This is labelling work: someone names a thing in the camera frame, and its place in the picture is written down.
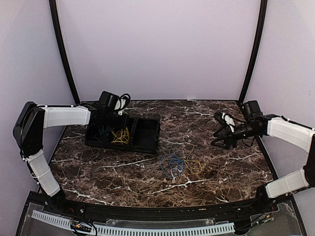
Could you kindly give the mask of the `black three-compartment bin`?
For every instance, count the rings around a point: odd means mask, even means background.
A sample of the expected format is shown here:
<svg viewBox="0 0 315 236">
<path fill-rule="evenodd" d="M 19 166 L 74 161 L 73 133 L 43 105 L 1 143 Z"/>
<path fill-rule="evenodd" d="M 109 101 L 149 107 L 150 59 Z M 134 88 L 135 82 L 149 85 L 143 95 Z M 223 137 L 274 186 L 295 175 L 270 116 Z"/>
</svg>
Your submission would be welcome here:
<svg viewBox="0 0 315 236">
<path fill-rule="evenodd" d="M 160 120 L 154 118 L 128 117 L 125 128 L 87 127 L 85 145 L 155 154 L 158 147 Z"/>
</svg>

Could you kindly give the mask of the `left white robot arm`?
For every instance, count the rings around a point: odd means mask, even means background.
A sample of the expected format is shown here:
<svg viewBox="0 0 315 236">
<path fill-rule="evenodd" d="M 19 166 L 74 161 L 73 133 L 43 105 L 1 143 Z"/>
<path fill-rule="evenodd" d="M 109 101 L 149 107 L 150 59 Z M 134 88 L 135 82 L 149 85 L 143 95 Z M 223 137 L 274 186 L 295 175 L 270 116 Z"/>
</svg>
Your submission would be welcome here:
<svg viewBox="0 0 315 236">
<path fill-rule="evenodd" d="M 69 211 L 69 202 L 56 181 L 44 156 L 43 131 L 57 126 L 123 127 L 129 105 L 128 93 L 121 96 L 103 91 L 99 100 L 77 105 L 38 105 L 27 102 L 13 128 L 13 137 L 20 149 L 20 156 L 27 163 L 32 177 L 48 196 L 50 206 L 58 214 Z"/>
</svg>

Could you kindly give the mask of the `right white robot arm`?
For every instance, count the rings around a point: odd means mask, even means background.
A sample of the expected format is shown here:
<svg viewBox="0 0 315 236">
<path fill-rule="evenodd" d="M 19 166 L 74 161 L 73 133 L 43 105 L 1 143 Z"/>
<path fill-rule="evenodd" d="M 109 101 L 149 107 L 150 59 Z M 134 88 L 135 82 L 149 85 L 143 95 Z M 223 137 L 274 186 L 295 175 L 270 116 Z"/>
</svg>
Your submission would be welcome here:
<svg viewBox="0 0 315 236">
<path fill-rule="evenodd" d="M 241 118 L 228 112 L 214 114 L 218 129 L 211 145 L 235 150 L 258 144 L 272 173 L 272 181 L 258 187 L 250 208 L 262 213 L 277 201 L 315 187 L 315 129 L 282 115 L 264 114 L 257 101 L 239 107 Z"/>
</svg>

